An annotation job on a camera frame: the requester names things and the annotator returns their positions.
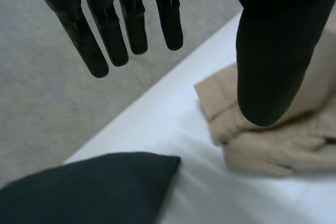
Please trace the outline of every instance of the robotic hand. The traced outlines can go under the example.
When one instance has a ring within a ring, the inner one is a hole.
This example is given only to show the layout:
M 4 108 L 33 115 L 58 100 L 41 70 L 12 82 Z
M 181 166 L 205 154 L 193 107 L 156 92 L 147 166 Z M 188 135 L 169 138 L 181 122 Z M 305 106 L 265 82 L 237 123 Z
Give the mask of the robotic hand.
M 91 74 L 97 78 L 108 74 L 108 64 L 93 36 L 81 9 L 81 0 L 44 0 L 55 12 L 69 38 L 77 48 Z M 145 31 L 145 8 L 142 0 L 119 0 L 128 40 L 134 54 L 148 49 Z M 108 55 L 115 66 L 129 60 L 113 0 L 87 0 Z M 156 0 L 163 35 L 170 50 L 183 45 L 179 0 Z

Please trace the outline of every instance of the dark cushion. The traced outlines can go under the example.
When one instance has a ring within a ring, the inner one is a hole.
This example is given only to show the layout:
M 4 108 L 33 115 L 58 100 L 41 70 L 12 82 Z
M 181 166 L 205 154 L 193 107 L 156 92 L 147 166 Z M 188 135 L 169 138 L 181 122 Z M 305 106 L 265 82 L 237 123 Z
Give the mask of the dark cushion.
M 153 223 L 180 160 L 117 153 L 27 176 L 0 190 L 0 223 Z

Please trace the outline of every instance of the folded beige fabric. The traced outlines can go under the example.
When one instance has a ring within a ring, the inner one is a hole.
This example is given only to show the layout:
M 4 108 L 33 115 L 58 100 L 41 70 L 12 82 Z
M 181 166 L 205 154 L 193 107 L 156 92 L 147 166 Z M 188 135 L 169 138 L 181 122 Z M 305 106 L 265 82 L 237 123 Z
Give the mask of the folded beige fabric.
M 335 45 L 336 28 L 334 23 L 329 20 L 314 50 L 311 63 L 292 105 L 273 126 L 283 124 L 292 118 L 319 109 L 335 90 Z M 228 143 L 239 133 L 248 130 L 264 129 L 245 119 L 239 109 L 236 97 L 236 72 L 235 66 L 230 66 L 195 86 L 209 121 L 212 137 L 215 141 L 221 143 Z
M 336 95 L 311 115 L 276 129 L 240 134 L 228 144 L 229 169 L 285 176 L 302 170 L 336 169 Z

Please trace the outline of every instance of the beige cloth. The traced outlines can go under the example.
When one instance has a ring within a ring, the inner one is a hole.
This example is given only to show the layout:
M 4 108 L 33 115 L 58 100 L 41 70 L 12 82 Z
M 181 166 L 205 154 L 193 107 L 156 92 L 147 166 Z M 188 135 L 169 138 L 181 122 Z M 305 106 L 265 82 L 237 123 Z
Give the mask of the beige cloth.
M 236 66 L 232 65 L 196 85 L 212 135 L 221 135 L 222 129 L 232 129 L 225 133 L 228 136 L 240 131 L 231 125 L 244 119 L 236 106 L 236 80 Z M 296 117 L 295 121 L 264 131 L 252 127 L 253 132 L 232 137 L 228 148 L 225 141 L 220 141 L 227 167 L 278 176 L 300 170 L 336 169 L 336 144 L 327 141 L 336 139 L 336 94 L 328 97 L 319 110 Z
M 268 175 L 336 169 L 336 144 L 330 141 L 336 139 L 336 15 L 333 13 L 292 105 L 272 127 L 258 127 L 242 115 L 237 103 L 235 65 L 195 86 L 212 137 L 225 150 L 228 168 Z

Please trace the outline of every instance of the white surface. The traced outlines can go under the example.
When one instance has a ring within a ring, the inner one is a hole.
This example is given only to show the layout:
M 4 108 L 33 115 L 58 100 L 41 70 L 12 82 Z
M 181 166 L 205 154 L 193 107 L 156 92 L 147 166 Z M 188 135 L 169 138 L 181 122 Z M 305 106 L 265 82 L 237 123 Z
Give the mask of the white surface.
M 193 85 L 235 61 L 239 15 L 109 123 L 67 162 L 146 151 L 182 157 L 159 223 L 334 224 L 336 176 L 235 174 L 213 145 Z

